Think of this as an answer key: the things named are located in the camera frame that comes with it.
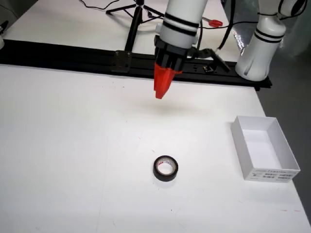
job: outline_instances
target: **black cable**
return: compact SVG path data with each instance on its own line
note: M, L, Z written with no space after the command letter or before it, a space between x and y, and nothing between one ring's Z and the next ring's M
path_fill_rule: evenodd
M1 5L1 4L0 4L0 6L3 7L4 9L10 11L16 18L18 18L17 15L14 13L14 11L10 10L9 8L7 8L7 7L5 7L5 6Z
M225 43L226 43L226 41L230 35L231 29L233 27L234 13L235 13L235 0L231 0L231 11L230 11L229 25L228 25L228 28L225 32L224 38L223 38L220 46L217 48L218 50L221 50L223 48L223 46L225 45Z
M83 3L83 5L86 7L86 8L90 8L90 9L97 9L97 10L105 10L105 9L107 9L111 4L113 4L113 3L115 3L115 2L118 2L118 1L120 1L120 0L114 0L114 1L112 1L111 3L109 3L106 7L104 7L104 8L101 8L101 7L97 7L97 6L88 6L83 0L79 0L80 2L82 2Z
M202 38L203 38L203 21L201 20L201 22L200 22L200 36L199 36L199 40L198 40L198 45L196 47L196 50L198 50L198 51L200 50Z
M301 12L297 13L294 16L288 16L288 17L280 18L280 20L285 20L285 19L288 19L288 18L294 18L294 17L300 16L305 11L305 9L307 8L307 3L308 3L308 0L305 1L305 5L303 6Z
M192 55L191 58L188 58L188 61L191 61L195 58L198 57L198 53L200 52L200 46L201 46L201 42L202 42L202 38L203 38L203 21L201 20L200 22L200 35L199 35L199 39L198 39L198 45L196 46L196 52Z
M258 23L258 21L239 21L239 22L233 23L233 26L236 24L240 24L240 23ZM229 25L223 26L223 27L218 27L218 28L207 28L207 27L203 27L203 28L204 29L220 29L220 28L227 28L227 27L229 27Z

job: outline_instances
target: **tape roll hole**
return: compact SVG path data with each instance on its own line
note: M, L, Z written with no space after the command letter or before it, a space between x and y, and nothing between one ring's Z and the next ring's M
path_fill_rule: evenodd
M170 159L160 159L156 165L158 172L162 175L171 175L176 170L176 165Z

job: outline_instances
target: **tripod stand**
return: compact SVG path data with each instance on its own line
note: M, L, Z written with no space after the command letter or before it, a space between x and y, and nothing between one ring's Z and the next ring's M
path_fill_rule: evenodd
M135 12L134 12L134 16L131 15L127 9L131 9L131 8L135 8ZM142 11L143 9L146 9L148 11L148 16L150 16L150 12L157 14L158 16L156 17L152 17L146 21L142 21ZM134 45L134 41L135 41L135 37L137 34L137 30L138 30L138 26L142 23L146 23L149 22L151 20L154 20L156 18L160 18L160 17L164 17L164 14L162 14L159 11L156 11L155 9L150 8L149 6L145 5L145 1L144 0L136 0L136 4L133 5L129 5L129 6L124 6L124 7L119 7L116 9L112 9L112 10L108 10L106 11L106 14L111 15L112 12L117 12L117 11L125 11L130 17L132 17L132 24L131 24L131 28L130 31L128 33L128 37L127 37L127 41L126 41L126 45L125 45L125 51L132 51L133 50L133 45Z

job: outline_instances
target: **white tabletop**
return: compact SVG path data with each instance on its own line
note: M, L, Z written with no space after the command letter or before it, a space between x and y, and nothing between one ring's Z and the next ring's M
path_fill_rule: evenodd
M40 0L6 36L123 49L75 3ZM0 232L311 232L292 182L243 180L230 124L265 116L253 88L173 82L157 100L152 80L0 66L0 109ZM152 173L161 155L173 182Z

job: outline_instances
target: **black stripe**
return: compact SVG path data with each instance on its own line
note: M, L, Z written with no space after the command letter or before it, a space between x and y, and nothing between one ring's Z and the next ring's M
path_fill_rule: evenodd
M191 35L191 36L196 35L196 32L192 32L192 31L188 31L186 29L181 29L181 28L175 27L174 25L169 24L168 22L165 22L165 21L163 21L163 26L168 27L169 29L172 29L172 30L177 31L179 33L186 34L186 35Z
M184 25L187 25L187 26L190 26L190 27L194 27L194 28L198 28L199 27L199 24L198 23L192 23L192 22L189 22L189 21L185 21L181 18L177 18L175 16L172 16L170 15L169 13L165 13L165 18L168 18L170 20L173 20L175 22L178 22L178 23L182 23Z
M261 16L276 16L277 13L274 13L274 14L263 14L263 13L258 12L258 15L261 15Z
M284 2L284 0L281 0L280 1L280 4L278 5L278 9L277 9L277 11L281 14L281 8L282 8L282 5L283 5L283 2Z
M284 35L269 35L269 34L263 33L258 28L256 28L256 32L258 32L260 35L266 36L271 39L281 39L284 36Z
M262 40L262 41L267 42L267 43L279 43L279 42L282 41L282 40L267 40L267 39L264 39L264 38L260 37L260 36L257 35L256 33L254 33L254 36L255 36L256 38L258 38L259 40Z

